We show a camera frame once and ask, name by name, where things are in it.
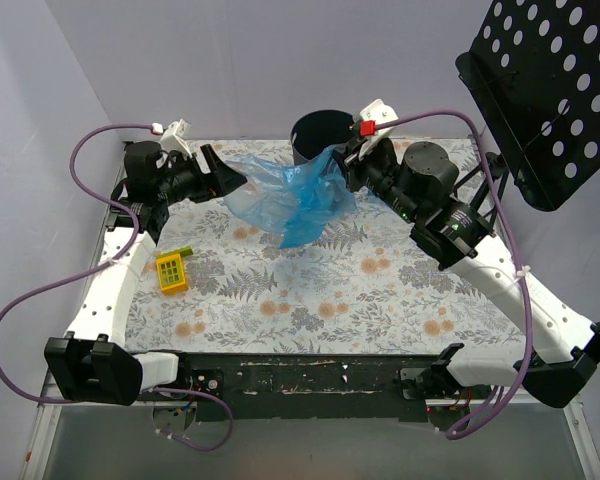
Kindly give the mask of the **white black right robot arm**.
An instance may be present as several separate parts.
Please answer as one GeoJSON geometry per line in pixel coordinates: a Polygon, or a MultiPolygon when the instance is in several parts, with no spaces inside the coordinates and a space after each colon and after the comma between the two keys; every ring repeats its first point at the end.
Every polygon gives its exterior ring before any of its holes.
{"type": "Polygon", "coordinates": [[[553,408],[565,407],[580,393],[600,363],[600,322],[569,308],[515,266],[510,245],[478,211],[486,196],[479,194],[471,203],[457,198],[464,178],[442,147],[416,142],[398,158],[384,139],[369,153],[356,150],[338,164],[350,190],[369,189],[411,224],[411,239],[439,269],[467,281],[521,332],[532,335],[520,359],[512,354],[481,358],[453,344],[414,380],[416,388],[451,398],[466,387],[519,381],[553,408]]]}

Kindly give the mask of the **blue plastic trash bag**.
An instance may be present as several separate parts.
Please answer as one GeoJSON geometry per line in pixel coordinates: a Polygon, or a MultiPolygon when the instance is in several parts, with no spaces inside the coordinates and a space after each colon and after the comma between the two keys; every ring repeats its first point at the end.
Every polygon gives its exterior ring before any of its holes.
{"type": "Polygon", "coordinates": [[[248,155],[230,160],[229,166],[247,183],[227,195],[225,205],[236,218],[280,234],[282,249],[310,244],[327,224],[357,212],[332,146],[302,165],[248,155]]]}

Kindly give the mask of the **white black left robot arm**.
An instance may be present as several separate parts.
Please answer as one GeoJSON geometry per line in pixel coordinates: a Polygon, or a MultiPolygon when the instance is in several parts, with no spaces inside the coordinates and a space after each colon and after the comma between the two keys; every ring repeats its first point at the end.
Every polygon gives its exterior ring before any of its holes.
{"type": "Polygon", "coordinates": [[[182,200],[203,203],[242,185],[244,175],[226,165],[213,147],[201,148],[209,170],[192,153],[154,141],[125,148],[126,173],[114,188],[105,222],[97,273],[75,319],[61,338],[49,338],[44,357],[68,401],[128,406],[140,393],[158,386],[173,400],[193,386],[191,373],[171,352],[132,354],[125,350],[127,317],[146,263],[153,256],[169,206],[182,200]]]}

